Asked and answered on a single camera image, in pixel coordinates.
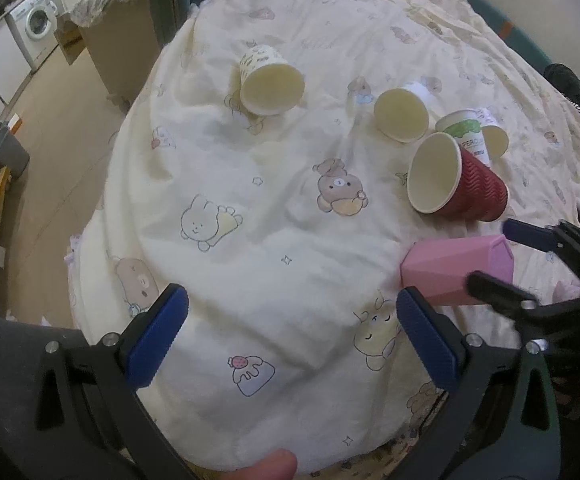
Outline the person's left hand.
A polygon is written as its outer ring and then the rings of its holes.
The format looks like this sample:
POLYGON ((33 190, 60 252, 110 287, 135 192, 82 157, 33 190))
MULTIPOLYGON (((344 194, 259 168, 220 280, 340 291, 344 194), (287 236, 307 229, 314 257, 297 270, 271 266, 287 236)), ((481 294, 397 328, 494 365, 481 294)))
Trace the person's left hand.
POLYGON ((296 456, 280 448, 252 466, 225 472, 220 476, 220 480, 292 480, 296 468, 298 468, 296 456))

